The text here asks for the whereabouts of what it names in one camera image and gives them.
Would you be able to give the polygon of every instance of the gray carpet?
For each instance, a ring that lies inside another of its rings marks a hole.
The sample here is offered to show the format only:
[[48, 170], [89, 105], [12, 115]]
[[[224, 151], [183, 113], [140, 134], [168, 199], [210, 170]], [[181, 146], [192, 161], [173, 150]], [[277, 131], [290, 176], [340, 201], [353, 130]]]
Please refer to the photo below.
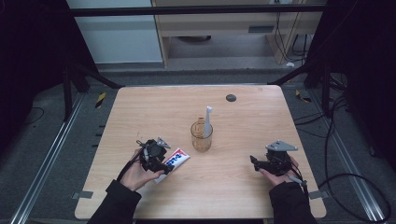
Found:
[[[218, 70], [218, 71], [178, 71], [178, 72], [139, 72], [105, 74], [119, 84], [133, 85], [184, 85], [184, 84], [232, 84], [232, 83], [266, 83], [286, 75], [289, 69], [277, 70]], [[297, 77], [289, 86], [301, 87]], [[115, 99], [116, 90], [111, 90], [95, 80], [89, 79], [92, 85], [85, 94], [83, 105], [68, 135], [62, 151], [55, 162], [47, 182], [44, 185], [35, 206], [30, 214], [30, 223], [79, 223], [74, 216], [77, 200], [71, 198], [76, 191], [82, 190], [85, 178], [90, 169], [92, 159], [99, 144], [102, 125], [106, 120]], [[318, 113], [313, 103], [306, 103], [295, 95], [295, 88], [283, 88], [290, 112], [294, 119]], [[98, 95], [105, 91], [106, 98], [101, 108], [94, 108]], [[50, 145], [59, 131], [64, 117], [64, 101], [62, 86], [56, 86], [37, 95], [34, 107], [22, 127], [20, 134], [9, 147], [9, 151], [0, 160], [0, 219], [11, 218], [35, 177], [41, 162], [44, 160]], [[370, 156], [368, 145], [358, 125], [345, 107], [335, 112], [335, 125], [342, 135], [348, 152], [357, 163], [361, 173], [375, 182], [387, 195], [394, 206], [396, 197], [393, 190], [396, 187], [396, 174], [387, 162], [381, 158]], [[318, 183], [325, 179], [324, 175], [324, 145], [327, 127], [320, 119], [316, 122], [297, 126], [306, 155], [309, 159]], [[329, 144], [329, 174], [344, 173], [345, 169], [338, 154]], [[354, 193], [348, 177], [332, 181], [332, 188], [337, 198], [359, 216], [366, 217], [359, 198]], [[377, 197], [384, 213], [386, 207]], [[327, 216], [320, 223], [362, 223], [345, 212], [332, 198], [324, 200]], [[252, 224], [258, 220], [237, 220], [232, 223]], [[211, 223], [210, 220], [199, 223]], [[396, 223], [392, 216], [388, 223]]]

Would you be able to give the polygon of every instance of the toothpaste tube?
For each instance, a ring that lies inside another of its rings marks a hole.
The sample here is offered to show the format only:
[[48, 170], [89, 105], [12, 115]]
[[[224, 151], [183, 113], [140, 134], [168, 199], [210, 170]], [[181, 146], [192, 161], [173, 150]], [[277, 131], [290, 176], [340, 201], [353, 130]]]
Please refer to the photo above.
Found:
[[[181, 165], [181, 163], [186, 161], [189, 157], [190, 156], [187, 153], [185, 153], [183, 150], [181, 150], [181, 148], [178, 147], [177, 150], [174, 153], [172, 153], [172, 155], [169, 157], [169, 159], [166, 160], [165, 164], [166, 165], [174, 165], [175, 168], [173, 170], [175, 171], [176, 168], [179, 165]], [[158, 184], [165, 178], [166, 178], [166, 175], [160, 175], [160, 177], [158, 177], [154, 181]]]

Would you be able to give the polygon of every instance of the glass cup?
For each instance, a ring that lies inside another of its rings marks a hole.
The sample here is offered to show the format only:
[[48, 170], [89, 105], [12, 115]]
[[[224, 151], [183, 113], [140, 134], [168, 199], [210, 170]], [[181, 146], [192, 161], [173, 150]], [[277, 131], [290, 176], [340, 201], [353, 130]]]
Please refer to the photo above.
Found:
[[208, 137], [204, 137], [204, 118], [198, 118], [198, 121], [191, 126], [191, 140], [192, 146], [198, 151], [208, 151], [212, 145], [212, 133], [213, 127], [210, 125], [210, 134]]

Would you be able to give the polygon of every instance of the black horizontal bar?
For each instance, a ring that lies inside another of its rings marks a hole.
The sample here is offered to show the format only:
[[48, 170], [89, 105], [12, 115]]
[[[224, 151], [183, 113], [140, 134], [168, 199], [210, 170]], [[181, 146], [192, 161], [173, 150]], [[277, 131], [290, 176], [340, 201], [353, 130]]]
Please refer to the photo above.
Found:
[[340, 6], [326, 4], [288, 4], [288, 5], [231, 5], [231, 6], [194, 6], [194, 7], [117, 7], [117, 8], [73, 8], [70, 10], [50, 11], [49, 14], [71, 15], [73, 17], [97, 16], [138, 16], [174, 14], [213, 14], [213, 13], [258, 13], [258, 12], [315, 12], [337, 9]]

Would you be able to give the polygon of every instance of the hand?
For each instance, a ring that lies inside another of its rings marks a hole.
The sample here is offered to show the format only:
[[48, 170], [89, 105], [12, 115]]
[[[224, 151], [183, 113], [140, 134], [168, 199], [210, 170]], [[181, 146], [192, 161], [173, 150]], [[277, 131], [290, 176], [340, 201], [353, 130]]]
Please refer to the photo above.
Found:
[[[294, 164], [295, 167], [298, 167], [298, 162], [293, 157], [290, 157], [290, 159], [291, 163]], [[289, 178], [289, 175], [294, 175], [293, 171], [288, 171], [285, 175], [282, 176], [273, 175], [264, 169], [260, 169], [259, 171], [260, 173], [262, 173], [262, 175], [270, 180], [274, 187], [283, 182], [292, 182], [292, 180]]]
[[[139, 152], [139, 149], [134, 151], [132, 158]], [[125, 172], [120, 183], [131, 191], [138, 190], [146, 185], [149, 181], [158, 178], [164, 171], [158, 171], [156, 173], [146, 172], [143, 169], [142, 164], [139, 160], [135, 161], [134, 164]]]

